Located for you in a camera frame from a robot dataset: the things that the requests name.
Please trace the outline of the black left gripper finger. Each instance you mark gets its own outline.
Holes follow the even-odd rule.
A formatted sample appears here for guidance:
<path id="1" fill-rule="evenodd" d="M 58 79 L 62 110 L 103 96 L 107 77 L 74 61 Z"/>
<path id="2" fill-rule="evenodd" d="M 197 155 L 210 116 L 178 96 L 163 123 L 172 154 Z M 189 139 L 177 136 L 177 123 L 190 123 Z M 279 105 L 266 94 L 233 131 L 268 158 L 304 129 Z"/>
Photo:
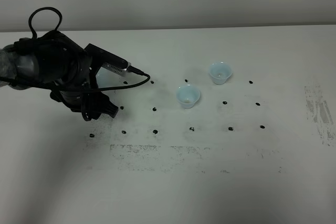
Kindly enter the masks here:
<path id="1" fill-rule="evenodd" d="M 101 96 L 101 113 L 107 114 L 112 118 L 115 118 L 119 108 L 114 105 L 107 95 Z"/>

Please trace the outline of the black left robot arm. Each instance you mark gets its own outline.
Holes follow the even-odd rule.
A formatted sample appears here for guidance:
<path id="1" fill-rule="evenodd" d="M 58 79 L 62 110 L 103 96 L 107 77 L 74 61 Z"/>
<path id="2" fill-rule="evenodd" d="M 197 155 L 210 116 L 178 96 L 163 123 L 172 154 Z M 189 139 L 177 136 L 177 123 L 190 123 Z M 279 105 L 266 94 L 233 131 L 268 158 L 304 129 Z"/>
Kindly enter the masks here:
<path id="1" fill-rule="evenodd" d="M 85 121 L 101 114 L 116 116 L 119 108 L 98 91 L 96 79 L 99 69 L 114 57 L 108 51 L 93 44 L 81 48 L 59 31 L 36 39 L 21 38 L 4 50 L 14 64 L 14 89 L 44 84 L 53 100 L 81 113 Z"/>

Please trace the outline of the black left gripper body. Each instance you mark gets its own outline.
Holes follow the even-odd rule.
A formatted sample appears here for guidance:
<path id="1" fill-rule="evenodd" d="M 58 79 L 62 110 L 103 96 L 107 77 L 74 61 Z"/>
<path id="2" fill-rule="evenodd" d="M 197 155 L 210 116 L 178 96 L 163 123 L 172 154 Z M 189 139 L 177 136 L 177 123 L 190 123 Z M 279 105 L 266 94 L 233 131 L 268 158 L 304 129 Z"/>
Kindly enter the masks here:
<path id="1" fill-rule="evenodd" d="M 50 98 L 62 102 L 72 112 L 110 114 L 110 99 L 102 92 L 81 93 L 52 90 Z"/>

